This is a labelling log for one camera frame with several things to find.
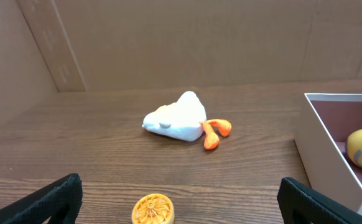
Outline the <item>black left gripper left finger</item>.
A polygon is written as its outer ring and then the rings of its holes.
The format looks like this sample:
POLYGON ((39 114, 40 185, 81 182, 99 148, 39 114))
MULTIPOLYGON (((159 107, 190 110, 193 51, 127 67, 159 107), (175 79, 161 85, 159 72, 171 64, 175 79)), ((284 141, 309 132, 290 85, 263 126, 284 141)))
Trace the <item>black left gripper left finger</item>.
POLYGON ((81 209, 82 181, 76 173, 39 189, 38 191, 0 209, 0 223, 73 224, 81 209))

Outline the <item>white box pink interior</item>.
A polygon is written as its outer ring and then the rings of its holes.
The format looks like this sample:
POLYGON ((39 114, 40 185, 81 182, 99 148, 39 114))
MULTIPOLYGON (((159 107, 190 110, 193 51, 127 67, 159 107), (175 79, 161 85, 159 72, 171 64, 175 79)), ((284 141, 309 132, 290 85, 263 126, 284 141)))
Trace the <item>white box pink interior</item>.
POLYGON ((362 129, 362 94, 306 93, 295 143, 311 187, 362 215, 362 168, 346 155, 362 129))

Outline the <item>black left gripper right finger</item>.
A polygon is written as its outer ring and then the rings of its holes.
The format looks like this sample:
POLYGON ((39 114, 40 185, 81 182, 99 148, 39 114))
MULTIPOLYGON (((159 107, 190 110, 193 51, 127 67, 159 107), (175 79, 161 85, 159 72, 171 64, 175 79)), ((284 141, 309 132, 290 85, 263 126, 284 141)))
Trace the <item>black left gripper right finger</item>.
POLYGON ((291 177, 281 180, 277 201, 285 224, 362 224, 362 215, 291 177))

